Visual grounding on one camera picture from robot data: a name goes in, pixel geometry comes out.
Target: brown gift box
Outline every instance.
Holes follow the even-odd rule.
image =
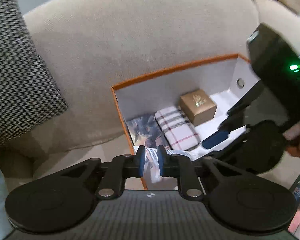
[[[194,126],[213,119],[217,110],[217,105],[201,89],[181,96],[179,105]]]

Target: book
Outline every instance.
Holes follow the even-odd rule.
[[[170,149],[154,115],[145,114],[127,122],[128,130],[135,146],[144,145],[148,148],[157,148],[163,145]]]

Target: metal screw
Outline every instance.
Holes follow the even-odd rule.
[[[190,197],[199,197],[201,194],[202,194],[201,190],[198,190],[196,188],[187,190],[187,195]]]
[[[259,35],[259,31],[254,32],[248,39],[247,41],[251,43],[257,36]]]
[[[242,78],[238,78],[238,80],[237,80],[237,86],[238,86],[238,88],[243,89],[243,87],[244,87],[244,80]]]
[[[114,194],[114,191],[110,188],[103,188],[99,190],[99,195],[102,197],[111,197]]]

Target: black and white pillow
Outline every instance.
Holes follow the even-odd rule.
[[[67,109],[16,0],[0,0],[0,145]]]

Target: circular pad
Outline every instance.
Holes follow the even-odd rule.
[[[70,177],[42,178],[13,190],[5,209],[10,222],[30,233],[65,230],[85,220],[94,208],[94,196]]]
[[[266,234],[289,225],[296,200],[285,187],[269,180],[234,176],[211,192],[209,208],[217,219],[236,230]]]

